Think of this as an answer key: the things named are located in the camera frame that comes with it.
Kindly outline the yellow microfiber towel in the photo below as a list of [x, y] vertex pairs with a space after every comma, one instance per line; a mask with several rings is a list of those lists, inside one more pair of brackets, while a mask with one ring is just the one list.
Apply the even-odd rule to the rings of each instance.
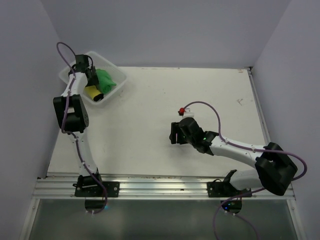
[[99, 102], [104, 98], [104, 94], [95, 85], [86, 86], [84, 90], [94, 102]]

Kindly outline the green microfiber towel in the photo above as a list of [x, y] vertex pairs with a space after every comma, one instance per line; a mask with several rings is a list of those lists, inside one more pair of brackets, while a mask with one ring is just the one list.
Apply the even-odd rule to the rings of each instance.
[[98, 88], [104, 94], [108, 94], [117, 84], [113, 81], [111, 75], [103, 69], [96, 69], [98, 77]]

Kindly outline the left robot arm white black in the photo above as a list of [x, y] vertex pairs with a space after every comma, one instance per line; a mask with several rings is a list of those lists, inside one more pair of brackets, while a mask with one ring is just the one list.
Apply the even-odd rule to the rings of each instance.
[[85, 87], [95, 70], [89, 63], [90, 59], [91, 57], [85, 54], [75, 56], [75, 64], [68, 73], [66, 89], [60, 96], [53, 98], [58, 125], [74, 145], [78, 157], [78, 171], [82, 177], [96, 177], [99, 173], [88, 142], [89, 116], [82, 100]]

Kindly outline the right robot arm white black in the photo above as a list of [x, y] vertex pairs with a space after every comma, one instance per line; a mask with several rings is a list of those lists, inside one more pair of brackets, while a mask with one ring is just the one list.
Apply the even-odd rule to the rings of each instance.
[[226, 157], [250, 166], [249, 170], [231, 170], [223, 181], [211, 182], [210, 188], [217, 197], [232, 197], [249, 192], [252, 188], [264, 188], [283, 196], [293, 181], [297, 166], [273, 142], [262, 146], [236, 147], [226, 143], [217, 132], [204, 131], [192, 117], [172, 122], [169, 139], [171, 144], [190, 144], [201, 154]]

